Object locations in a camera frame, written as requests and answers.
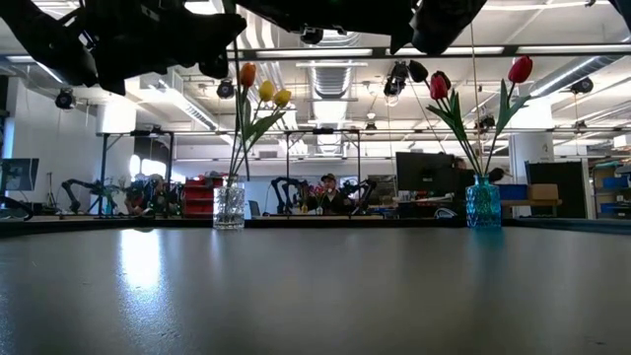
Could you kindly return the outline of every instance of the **cardboard box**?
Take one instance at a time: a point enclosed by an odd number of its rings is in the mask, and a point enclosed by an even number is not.
[[[534,183],[528,186],[529,200],[557,200],[559,187],[556,183]]]

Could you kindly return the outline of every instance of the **tulip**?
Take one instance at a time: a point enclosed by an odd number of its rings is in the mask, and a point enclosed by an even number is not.
[[[440,75],[443,77],[443,79],[445,80],[445,84],[447,85],[447,90],[452,88],[452,81],[450,80],[450,78],[447,77],[447,75],[444,72],[439,70],[434,75]]]
[[[246,88],[254,85],[254,79],[256,78],[256,66],[252,63],[244,64],[244,67],[241,68],[241,85]]]
[[[258,88],[258,97],[264,102],[270,102],[274,98],[274,84],[269,80],[265,80]]]
[[[408,71],[412,80],[415,83],[422,83],[427,80],[427,77],[430,73],[425,69],[423,64],[417,62],[416,60],[410,60],[410,65],[408,66]]]
[[[447,83],[445,78],[438,74],[438,72],[432,75],[432,81],[430,83],[430,97],[432,100],[438,101],[447,97],[449,89],[447,89]]]
[[[274,103],[279,107],[285,107],[292,99],[292,92],[281,90],[274,96]]]
[[[509,80],[513,84],[521,84],[528,79],[530,73],[532,73],[532,59],[525,55],[513,64],[509,72]]]

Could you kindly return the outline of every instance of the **gray table surface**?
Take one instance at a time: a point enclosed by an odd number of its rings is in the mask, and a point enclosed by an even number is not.
[[[467,229],[0,241],[2,354],[631,354],[631,240]]]

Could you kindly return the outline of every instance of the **vase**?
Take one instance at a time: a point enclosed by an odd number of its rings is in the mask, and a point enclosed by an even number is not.
[[[489,176],[475,176],[475,185],[466,188],[466,224],[473,229],[502,227],[500,188]]]
[[[240,230],[245,226],[245,189],[236,186],[215,188],[213,227]]]

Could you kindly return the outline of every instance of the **computer monitor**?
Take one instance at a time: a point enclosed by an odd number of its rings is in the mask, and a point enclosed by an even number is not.
[[[396,153],[399,191],[454,192],[454,156],[446,154]]]
[[[0,161],[0,187],[5,191],[33,191],[39,159],[3,159]]]
[[[251,214],[252,218],[260,217],[260,209],[258,208],[258,202],[250,200],[247,203],[249,203],[249,213]]]

